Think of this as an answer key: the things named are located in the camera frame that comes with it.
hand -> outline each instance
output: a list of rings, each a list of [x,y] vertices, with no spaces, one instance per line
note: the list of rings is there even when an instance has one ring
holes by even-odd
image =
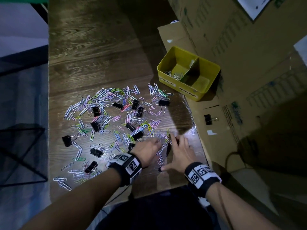
[[[140,159],[142,168],[149,166],[152,161],[159,159],[159,156],[155,157],[162,147],[162,143],[158,142],[158,140],[158,138],[149,138],[145,141],[137,142],[131,150],[131,153]]]
[[[183,135],[178,136],[179,145],[175,136],[171,133],[173,143],[173,161],[170,164],[161,167],[161,171],[175,169],[178,172],[184,173],[185,169],[193,162],[197,162],[193,146],[189,146],[189,141]]]

white wall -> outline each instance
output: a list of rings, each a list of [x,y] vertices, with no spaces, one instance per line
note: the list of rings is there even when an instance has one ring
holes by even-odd
[[[48,44],[48,25],[28,3],[0,3],[0,57]]]

wristband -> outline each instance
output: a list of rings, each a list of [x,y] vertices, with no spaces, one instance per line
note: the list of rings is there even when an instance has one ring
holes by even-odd
[[[114,168],[120,175],[120,187],[131,184],[141,173],[142,165],[136,155],[123,153],[116,155],[107,164],[107,168]]]
[[[185,169],[185,176],[189,181],[189,187],[199,197],[206,196],[209,187],[216,182],[222,182],[221,178],[201,162],[193,162]]]

wooden table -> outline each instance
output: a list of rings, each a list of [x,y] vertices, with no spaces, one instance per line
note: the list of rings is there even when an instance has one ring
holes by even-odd
[[[205,155],[193,121],[186,108],[183,96],[158,82],[157,65],[165,55],[157,27],[175,20],[176,17],[166,0],[50,0],[49,4],[49,179],[50,198],[56,200],[67,192],[52,178],[67,177],[67,184],[76,187],[72,174],[61,168],[73,161],[77,154],[74,146],[65,147],[62,136],[74,135],[75,122],[63,120],[64,113],[87,95],[93,96],[101,88],[124,88],[137,85],[141,97],[149,100],[148,83],[158,84],[166,92],[175,93],[173,101],[166,108],[164,116],[151,116],[160,119],[156,129],[175,134],[185,134],[194,146],[198,158],[206,162]],[[114,107],[105,108],[109,115],[122,115],[117,122],[110,122],[108,130],[118,130],[124,122],[126,112]],[[85,125],[93,116],[82,115]],[[90,154],[90,144],[110,145],[114,134],[95,134],[90,143],[89,137],[78,138],[83,147],[81,157],[86,161],[97,161],[98,168],[105,170],[105,161],[97,160]],[[166,162],[171,162],[170,153]],[[81,169],[82,162],[74,162],[70,169]],[[186,179],[176,171],[158,172],[158,164],[145,169],[134,182],[134,197],[142,197],[166,189],[186,184]],[[127,189],[112,203],[126,201],[131,193]]]

yellow plastic bin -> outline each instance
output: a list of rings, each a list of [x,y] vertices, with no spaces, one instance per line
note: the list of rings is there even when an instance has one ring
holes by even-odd
[[[221,70],[217,64],[177,46],[168,51],[157,69],[161,83],[194,101],[199,101],[208,92]]]

